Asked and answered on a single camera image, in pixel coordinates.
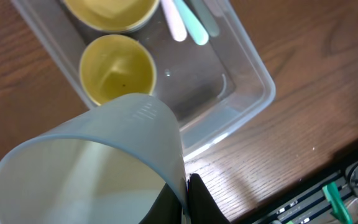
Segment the white plastic bowl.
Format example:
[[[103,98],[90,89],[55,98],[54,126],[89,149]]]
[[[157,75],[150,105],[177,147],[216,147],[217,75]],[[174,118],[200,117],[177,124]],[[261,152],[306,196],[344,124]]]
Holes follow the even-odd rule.
[[[156,11],[157,11],[157,9],[155,9],[150,15],[148,15],[148,17],[144,21],[142,21],[140,24],[136,25],[135,27],[133,27],[129,30],[120,31],[119,34],[130,34],[133,32],[137,32],[138,30],[141,30],[143,27],[145,27],[152,20]]]

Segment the yellow plastic bowl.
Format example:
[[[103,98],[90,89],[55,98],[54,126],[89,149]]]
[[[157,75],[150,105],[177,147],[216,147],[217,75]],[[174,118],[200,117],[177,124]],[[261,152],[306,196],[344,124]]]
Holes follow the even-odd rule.
[[[153,16],[159,0],[64,0],[64,5],[87,26],[109,33],[130,32]]]

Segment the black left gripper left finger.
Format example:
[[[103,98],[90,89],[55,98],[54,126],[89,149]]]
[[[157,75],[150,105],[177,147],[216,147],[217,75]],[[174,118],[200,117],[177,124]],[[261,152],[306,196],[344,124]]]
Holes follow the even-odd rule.
[[[181,218],[182,205],[169,185],[165,184],[139,224],[181,224]]]

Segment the grey plastic cup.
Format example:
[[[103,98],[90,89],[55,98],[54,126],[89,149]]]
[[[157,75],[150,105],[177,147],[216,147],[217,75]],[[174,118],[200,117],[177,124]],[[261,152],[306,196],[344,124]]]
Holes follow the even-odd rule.
[[[0,223],[139,223],[168,184],[188,206],[178,122],[160,100],[121,96],[11,150]]]

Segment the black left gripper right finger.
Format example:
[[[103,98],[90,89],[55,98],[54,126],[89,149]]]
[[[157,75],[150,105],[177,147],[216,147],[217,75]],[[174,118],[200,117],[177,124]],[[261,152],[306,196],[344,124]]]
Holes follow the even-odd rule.
[[[188,210],[192,224],[230,224],[198,174],[188,180]]]

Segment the pale green spoon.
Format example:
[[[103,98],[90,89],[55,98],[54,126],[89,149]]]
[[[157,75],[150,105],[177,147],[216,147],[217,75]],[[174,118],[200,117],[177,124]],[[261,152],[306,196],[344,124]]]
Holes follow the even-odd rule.
[[[187,6],[184,0],[174,0],[178,12],[183,20],[183,23],[190,34],[191,38],[197,45],[205,45],[208,43],[209,35],[202,23],[195,16],[192,10]]]

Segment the yellow plastic cup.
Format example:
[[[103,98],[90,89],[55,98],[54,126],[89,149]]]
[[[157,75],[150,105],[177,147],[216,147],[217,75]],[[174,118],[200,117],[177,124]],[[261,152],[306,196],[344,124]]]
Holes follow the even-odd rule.
[[[89,99],[103,105],[130,93],[151,95],[157,68],[149,51],[124,35],[104,35],[92,41],[81,55],[80,83]]]

